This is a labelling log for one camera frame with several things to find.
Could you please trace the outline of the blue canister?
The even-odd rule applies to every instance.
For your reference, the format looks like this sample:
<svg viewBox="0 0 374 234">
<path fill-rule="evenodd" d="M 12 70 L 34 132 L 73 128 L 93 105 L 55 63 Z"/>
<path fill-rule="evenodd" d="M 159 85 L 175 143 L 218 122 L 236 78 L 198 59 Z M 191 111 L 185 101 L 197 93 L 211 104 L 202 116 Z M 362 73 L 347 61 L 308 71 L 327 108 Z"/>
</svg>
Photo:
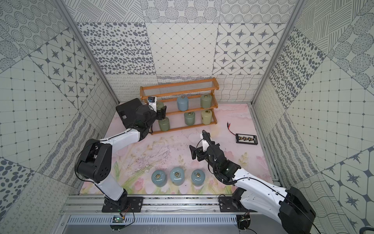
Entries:
<svg viewBox="0 0 374 234">
<path fill-rule="evenodd" d="M 181 186 L 185 181 L 185 172 L 181 167 L 175 167 L 170 172 L 171 182 L 176 186 Z"/>
<path fill-rule="evenodd" d="M 205 179 L 206 179 L 205 173 L 204 171 L 200 169 L 194 170 L 191 175 L 192 184 L 196 187 L 202 186 L 204 184 Z"/>
<path fill-rule="evenodd" d="M 179 111 L 187 111 L 189 109 L 189 99 L 186 96 L 180 96 L 177 98 L 177 107 Z"/>
<path fill-rule="evenodd" d="M 163 170 L 154 171 L 151 179 L 156 187 L 163 187 L 167 184 L 167 175 Z"/>
</svg>

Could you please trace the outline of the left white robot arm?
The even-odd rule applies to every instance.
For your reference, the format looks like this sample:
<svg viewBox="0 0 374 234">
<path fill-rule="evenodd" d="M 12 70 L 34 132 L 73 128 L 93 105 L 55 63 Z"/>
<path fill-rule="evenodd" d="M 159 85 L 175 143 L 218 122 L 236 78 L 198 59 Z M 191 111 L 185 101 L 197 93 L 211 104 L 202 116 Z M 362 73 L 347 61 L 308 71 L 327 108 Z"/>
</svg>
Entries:
<svg viewBox="0 0 374 234">
<path fill-rule="evenodd" d="M 111 175 L 112 154 L 124 147 L 142 141 L 156 120 L 166 118 L 167 107 L 161 104 L 139 106 L 133 124 L 124 132 L 105 139 L 86 142 L 75 164 L 76 176 L 92 182 L 104 195 L 105 201 L 122 211 L 127 203 L 127 191 Z"/>
</svg>

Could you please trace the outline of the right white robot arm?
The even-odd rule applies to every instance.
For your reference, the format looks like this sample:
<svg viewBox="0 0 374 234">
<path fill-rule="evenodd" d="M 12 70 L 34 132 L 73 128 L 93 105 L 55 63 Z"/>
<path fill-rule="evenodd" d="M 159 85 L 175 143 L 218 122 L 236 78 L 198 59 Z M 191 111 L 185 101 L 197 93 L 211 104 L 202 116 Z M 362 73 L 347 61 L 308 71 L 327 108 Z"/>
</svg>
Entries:
<svg viewBox="0 0 374 234">
<path fill-rule="evenodd" d="M 190 146 L 194 160 L 206 161 L 215 178 L 237 189 L 232 194 L 236 206 L 261 213 L 282 225 L 289 234 L 308 234 L 314 226 L 316 212 L 302 192 L 268 183 L 228 160 L 220 145 L 203 141 L 201 147 Z"/>
</svg>

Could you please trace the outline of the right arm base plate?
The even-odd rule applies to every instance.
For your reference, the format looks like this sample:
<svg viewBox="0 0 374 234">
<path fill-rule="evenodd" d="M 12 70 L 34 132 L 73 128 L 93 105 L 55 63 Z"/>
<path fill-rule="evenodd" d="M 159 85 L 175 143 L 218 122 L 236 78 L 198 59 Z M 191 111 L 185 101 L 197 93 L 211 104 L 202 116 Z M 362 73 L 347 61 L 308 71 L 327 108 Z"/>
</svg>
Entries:
<svg viewBox="0 0 374 234">
<path fill-rule="evenodd" d="M 218 202 L 221 213 L 248 212 L 248 209 L 246 209 L 237 199 L 233 199 L 232 197 L 219 196 Z"/>
</svg>

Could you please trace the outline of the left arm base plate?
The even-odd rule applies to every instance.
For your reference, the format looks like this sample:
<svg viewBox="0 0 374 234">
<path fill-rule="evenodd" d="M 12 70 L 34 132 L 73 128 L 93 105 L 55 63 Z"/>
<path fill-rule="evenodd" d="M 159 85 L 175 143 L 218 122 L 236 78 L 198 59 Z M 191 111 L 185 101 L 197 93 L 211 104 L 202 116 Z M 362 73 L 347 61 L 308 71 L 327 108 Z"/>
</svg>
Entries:
<svg viewBox="0 0 374 234">
<path fill-rule="evenodd" d="M 143 205 L 144 197 L 123 197 L 118 201 L 111 200 L 110 198 L 104 198 L 104 204 L 102 207 L 103 213 L 124 213 L 128 212 L 140 213 Z"/>
</svg>

